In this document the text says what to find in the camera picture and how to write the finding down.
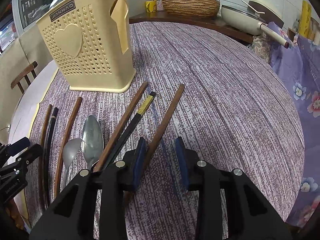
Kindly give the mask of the purple floral cloth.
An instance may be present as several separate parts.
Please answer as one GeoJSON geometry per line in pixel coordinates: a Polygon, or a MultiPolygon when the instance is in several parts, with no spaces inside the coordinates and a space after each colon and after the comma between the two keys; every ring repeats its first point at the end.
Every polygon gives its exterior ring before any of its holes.
{"type": "Polygon", "coordinates": [[[290,43],[275,42],[270,65],[290,93],[303,129],[304,171],[287,222],[303,227],[319,204],[319,46],[302,35],[291,40],[274,22],[268,27],[290,43]]]}

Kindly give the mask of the woven pattern basin sink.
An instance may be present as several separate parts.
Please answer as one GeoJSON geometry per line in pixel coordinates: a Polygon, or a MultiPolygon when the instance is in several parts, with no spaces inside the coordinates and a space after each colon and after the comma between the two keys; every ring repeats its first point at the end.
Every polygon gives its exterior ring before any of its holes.
{"type": "Polygon", "coordinates": [[[183,17],[210,18],[220,10],[216,0],[162,0],[162,4],[167,13],[183,17]]]}

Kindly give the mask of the dark wooden counter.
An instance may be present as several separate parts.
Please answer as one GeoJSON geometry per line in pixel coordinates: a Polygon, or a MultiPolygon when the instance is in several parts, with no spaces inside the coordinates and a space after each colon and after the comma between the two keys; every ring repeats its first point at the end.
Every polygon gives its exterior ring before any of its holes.
{"type": "Polygon", "coordinates": [[[188,25],[194,25],[211,30],[218,31],[240,43],[252,44],[253,35],[244,33],[228,25],[221,17],[214,18],[188,18],[168,14],[165,11],[144,12],[142,14],[133,16],[129,19],[130,24],[139,22],[174,22],[188,25]]]}

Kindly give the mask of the yellow mug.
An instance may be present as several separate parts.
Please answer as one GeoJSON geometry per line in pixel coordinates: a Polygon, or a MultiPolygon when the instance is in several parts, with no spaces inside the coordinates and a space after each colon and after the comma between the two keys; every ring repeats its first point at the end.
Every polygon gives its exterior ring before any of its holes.
{"type": "Polygon", "coordinates": [[[157,1],[146,1],[145,8],[147,13],[156,12],[157,11],[157,1]]]}

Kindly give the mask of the cream frying pan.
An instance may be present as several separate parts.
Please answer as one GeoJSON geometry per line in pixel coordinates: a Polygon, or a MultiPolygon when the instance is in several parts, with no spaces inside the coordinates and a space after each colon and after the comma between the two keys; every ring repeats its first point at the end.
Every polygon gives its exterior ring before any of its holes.
{"type": "Polygon", "coordinates": [[[268,27],[268,22],[265,17],[265,9],[257,10],[244,0],[242,0],[242,2],[247,5],[246,10],[224,4],[221,5],[222,19],[233,28],[239,29],[240,31],[253,36],[259,36],[262,33],[265,33],[285,48],[289,48],[289,42],[280,34],[268,27]]]}

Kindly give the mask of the small steel spoon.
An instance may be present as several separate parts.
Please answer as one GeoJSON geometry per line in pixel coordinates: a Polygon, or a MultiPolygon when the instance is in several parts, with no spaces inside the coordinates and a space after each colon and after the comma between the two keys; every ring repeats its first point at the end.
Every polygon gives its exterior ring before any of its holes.
{"type": "Polygon", "coordinates": [[[65,166],[65,172],[63,175],[63,187],[62,187],[63,189],[66,187],[66,184],[67,184],[68,169],[71,163],[73,162],[76,154],[78,153],[80,145],[81,145],[81,139],[75,138],[67,142],[63,148],[62,158],[65,166]]]}

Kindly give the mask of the brown wooden chopstick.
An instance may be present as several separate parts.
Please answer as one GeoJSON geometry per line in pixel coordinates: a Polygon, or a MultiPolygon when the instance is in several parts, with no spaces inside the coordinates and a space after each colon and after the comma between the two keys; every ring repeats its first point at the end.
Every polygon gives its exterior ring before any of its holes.
{"type": "Polygon", "coordinates": [[[133,195],[133,191],[136,191],[136,188],[139,185],[140,178],[144,175],[145,170],[149,166],[150,161],[161,142],[163,134],[182,96],[184,88],[184,84],[180,84],[161,124],[157,128],[157,131],[148,146],[148,149],[146,150],[145,143],[143,143],[142,149],[138,150],[138,152],[134,154],[134,160],[130,166],[129,175],[125,176],[127,182],[125,191],[129,191],[129,193],[125,193],[124,205],[129,203],[130,198],[133,195]]]}
{"type": "MultiPolygon", "coordinates": [[[[44,117],[44,122],[42,126],[42,131],[41,131],[41,137],[40,137],[40,145],[42,149],[44,150],[44,142],[46,138],[46,132],[47,132],[47,127],[50,119],[50,114],[52,111],[52,105],[49,104],[47,107],[46,115],[44,117]]],[[[43,196],[43,189],[42,189],[42,158],[43,158],[43,153],[39,156],[39,163],[38,163],[38,178],[39,178],[39,200],[40,200],[40,205],[42,208],[44,208],[44,196],[43,196]]]]}
{"type": "Polygon", "coordinates": [[[103,166],[106,163],[107,157],[109,156],[109,154],[111,153],[113,147],[115,146],[117,140],[119,139],[127,121],[129,120],[133,110],[135,109],[137,103],[139,102],[140,98],[142,97],[145,89],[148,86],[148,81],[144,81],[142,83],[142,85],[140,86],[139,90],[137,90],[135,96],[133,97],[133,99],[131,100],[129,106],[127,107],[126,111],[124,112],[123,116],[120,119],[120,122],[118,123],[118,125],[116,126],[116,129],[114,130],[110,140],[108,141],[107,145],[104,148],[104,151],[102,152],[102,155],[99,159],[99,161],[97,162],[97,164],[95,165],[93,171],[94,172],[98,172],[100,170],[102,170],[103,166]]]}
{"type": "Polygon", "coordinates": [[[79,96],[75,102],[72,113],[68,119],[67,127],[65,129],[63,139],[61,142],[59,157],[57,160],[55,180],[54,180],[54,198],[56,198],[60,192],[61,172],[62,172],[62,167],[63,167],[63,159],[62,159],[63,148],[64,148],[65,144],[68,142],[68,139],[69,139],[69,136],[71,133],[71,129],[74,124],[74,120],[76,118],[76,115],[78,114],[81,103],[82,103],[82,97],[79,96]]]}

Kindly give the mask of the wooden chair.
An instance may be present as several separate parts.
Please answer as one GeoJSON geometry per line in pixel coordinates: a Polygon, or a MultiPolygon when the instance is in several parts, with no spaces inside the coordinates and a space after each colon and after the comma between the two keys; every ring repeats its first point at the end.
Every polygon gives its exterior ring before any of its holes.
{"type": "Polygon", "coordinates": [[[28,77],[28,74],[31,73],[33,78],[36,79],[37,74],[35,72],[35,68],[38,66],[36,61],[33,61],[31,64],[29,64],[22,72],[20,72],[20,74],[18,74],[14,80],[11,82],[10,84],[10,88],[13,89],[14,87],[18,86],[18,88],[20,89],[21,93],[24,94],[25,90],[21,85],[21,80],[25,79],[26,83],[28,86],[31,85],[31,81],[28,77]]]}

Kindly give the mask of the purple striped tablecloth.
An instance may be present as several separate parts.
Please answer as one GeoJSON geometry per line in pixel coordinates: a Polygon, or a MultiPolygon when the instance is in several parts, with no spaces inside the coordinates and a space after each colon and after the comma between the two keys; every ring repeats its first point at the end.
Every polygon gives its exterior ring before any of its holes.
{"type": "Polygon", "coordinates": [[[144,81],[156,97],[123,147],[140,137],[151,142],[180,84],[185,89],[139,188],[126,209],[129,239],[193,239],[197,192],[182,183],[175,139],[216,168],[242,169],[282,219],[296,201],[304,166],[304,139],[291,95],[271,67],[235,40],[206,28],[171,22],[130,25],[133,65],[130,88],[121,94],[71,91],[61,73],[41,102],[30,140],[40,141],[48,105],[58,108],[49,178],[68,119],[82,103],[71,138],[82,135],[95,115],[110,139],[125,109],[144,81]]]}

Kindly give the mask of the large steel spoon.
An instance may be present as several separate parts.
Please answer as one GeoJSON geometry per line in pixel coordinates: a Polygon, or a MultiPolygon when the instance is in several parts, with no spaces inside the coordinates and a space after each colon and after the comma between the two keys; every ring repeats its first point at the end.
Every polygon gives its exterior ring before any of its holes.
{"type": "Polygon", "coordinates": [[[90,170],[99,160],[104,149],[101,127],[94,115],[86,118],[81,140],[81,150],[87,163],[87,169],[90,170]]]}

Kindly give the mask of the beige plastic utensil holder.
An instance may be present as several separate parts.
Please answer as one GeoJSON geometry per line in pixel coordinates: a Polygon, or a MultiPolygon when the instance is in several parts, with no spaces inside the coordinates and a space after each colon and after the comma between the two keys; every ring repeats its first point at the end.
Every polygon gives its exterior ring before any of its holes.
{"type": "Polygon", "coordinates": [[[71,90],[128,90],[136,70],[127,0],[63,0],[36,25],[71,90]]]}

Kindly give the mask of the black gold-banded chopstick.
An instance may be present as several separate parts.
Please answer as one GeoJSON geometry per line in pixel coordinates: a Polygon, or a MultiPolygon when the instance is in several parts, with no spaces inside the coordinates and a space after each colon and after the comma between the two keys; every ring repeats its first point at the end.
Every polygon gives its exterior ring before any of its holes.
{"type": "Polygon", "coordinates": [[[139,110],[137,111],[137,113],[135,114],[135,116],[133,117],[133,119],[131,120],[131,122],[129,123],[129,125],[127,126],[127,128],[125,129],[125,131],[123,132],[121,137],[119,138],[119,140],[117,141],[115,147],[113,148],[113,150],[111,151],[111,153],[107,157],[106,163],[105,163],[103,168],[107,168],[108,165],[110,165],[110,164],[112,164],[114,162],[115,158],[120,153],[121,149],[123,148],[123,146],[127,142],[128,138],[130,137],[130,135],[132,134],[132,132],[134,131],[134,129],[138,125],[138,123],[141,120],[143,114],[146,112],[148,107],[151,105],[151,103],[154,100],[155,96],[156,96],[156,93],[155,92],[151,92],[147,96],[147,98],[144,100],[144,102],[140,106],[139,110]]]}

